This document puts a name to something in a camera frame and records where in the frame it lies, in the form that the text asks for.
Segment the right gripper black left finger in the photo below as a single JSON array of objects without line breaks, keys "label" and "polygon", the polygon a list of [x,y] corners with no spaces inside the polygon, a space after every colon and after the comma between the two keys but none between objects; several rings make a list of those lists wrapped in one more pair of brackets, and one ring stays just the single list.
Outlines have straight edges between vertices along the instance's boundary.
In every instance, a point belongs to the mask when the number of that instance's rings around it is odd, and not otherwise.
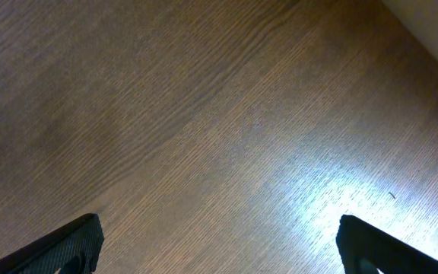
[{"label": "right gripper black left finger", "polygon": [[93,273],[103,242],[98,215],[87,213],[1,258],[0,273]]}]

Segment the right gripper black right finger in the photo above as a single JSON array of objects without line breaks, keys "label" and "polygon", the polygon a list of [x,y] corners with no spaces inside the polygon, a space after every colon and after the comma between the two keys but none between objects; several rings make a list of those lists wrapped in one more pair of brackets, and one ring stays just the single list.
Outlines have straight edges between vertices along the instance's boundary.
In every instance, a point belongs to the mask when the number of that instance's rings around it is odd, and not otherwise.
[{"label": "right gripper black right finger", "polygon": [[346,274],[438,274],[438,260],[353,215],[341,217],[335,240]]}]

